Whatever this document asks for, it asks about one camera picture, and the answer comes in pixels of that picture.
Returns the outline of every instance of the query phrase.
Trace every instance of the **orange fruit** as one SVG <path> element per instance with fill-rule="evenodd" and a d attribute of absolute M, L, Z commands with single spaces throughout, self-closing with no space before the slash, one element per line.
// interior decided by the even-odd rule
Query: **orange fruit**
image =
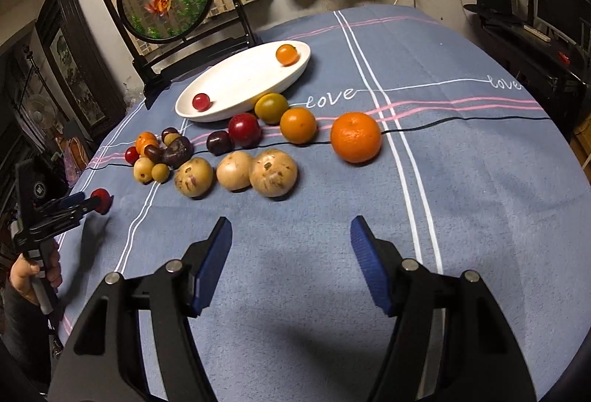
<path fill-rule="evenodd" d="M 330 129 L 330 143 L 343 160 L 351 164 L 367 162 L 382 146 L 382 132 L 369 115 L 349 112 L 341 115 Z"/>
<path fill-rule="evenodd" d="M 296 47 L 291 44 L 283 44 L 275 52 L 275 58 L 285 67 L 296 63 L 299 57 Z"/>
<path fill-rule="evenodd" d="M 300 144 L 310 142 L 318 127 L 311 111 L 297 107 L 289 109 L 281 116 L 279 129 L 288 142 Z"/>
<path fill-rule="evenodd" d="M 156 147 L 160 146 L 158 139 L 152 132 L 142 132 L 135 140 L 135 149 L 142 157 L 144 157 L 144 149 L 146 148 L 146 145 L 155 145 Z"/>

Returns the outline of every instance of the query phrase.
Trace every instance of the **black sleeve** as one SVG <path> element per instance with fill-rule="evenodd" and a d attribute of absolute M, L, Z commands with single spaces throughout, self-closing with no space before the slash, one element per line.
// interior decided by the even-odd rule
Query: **black sleeve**
<path fill-rule="evenodd" d="M 20 369 L 35 383 L 49 386 L 51 359 L 49 328 L 41 309 L 7 282 L 4 290 L 6 326 L 2 341 Z"/>

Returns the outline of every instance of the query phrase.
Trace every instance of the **plate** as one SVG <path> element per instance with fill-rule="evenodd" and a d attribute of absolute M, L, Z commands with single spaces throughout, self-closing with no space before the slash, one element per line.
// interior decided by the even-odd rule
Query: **plate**
<path fill-rule="evenodd" d="M 300 58 L 288 67 L 275 58 L 280 45 L 291 44 Z M 310 60 L 308 44 L 283 40 L 258 45 L 222 60 L 185 88 L 174 105 L 176 113 L 194 122 L 216 122 L 248 112 L 265 93 L 281 93 L 304 72 Z M 212 101 L 205 112 L 193 108 L 193 97 L 205 93 Z"/>

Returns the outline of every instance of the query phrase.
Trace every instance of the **television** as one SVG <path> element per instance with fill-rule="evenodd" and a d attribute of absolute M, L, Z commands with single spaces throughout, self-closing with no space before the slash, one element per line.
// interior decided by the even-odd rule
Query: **television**
<path fill-rule="evenodd" d="M 583 34 L 585 20 L 586 33 Z M 564 40 L 586 47 L 591 28 L 591 3 L 589 0 L 536 0 L 534 20 L 550 29 Z"/>

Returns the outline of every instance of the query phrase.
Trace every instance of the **metal bolt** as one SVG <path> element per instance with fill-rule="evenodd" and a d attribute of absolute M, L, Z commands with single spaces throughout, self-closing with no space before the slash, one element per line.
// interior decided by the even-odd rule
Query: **metal bolt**
<path fill-rule="evenodd" d="M 478 282 L 480 280 L 480 274 L 475 270 L 467 270 L 464 277 L 466 277 L 466 280 L 469 282 Z"/>
<path fill-rule="evenodd" d="M 120 278 L 121 278 L 121 276 L 117 272 L 111 272 L 109 274 L 106 274 L 105 282 L 107 282 L 110 286 L 112 286 L 113 284 L 116 284 L 117 282 L 119 282 Z"/>
<path fill-rule="evenodd" d="M 414 272 L 416 269 L 419 268 L 419 263 L 415 259 L 404 259 L 403 260 L 403 269 Z"/>
<path fill-rule="evenodd" d="M 178 272 L 182 269 L 182 262 L 178 259 L 169 260 L 166 262 L 166 270 L 171 274 Z"/>

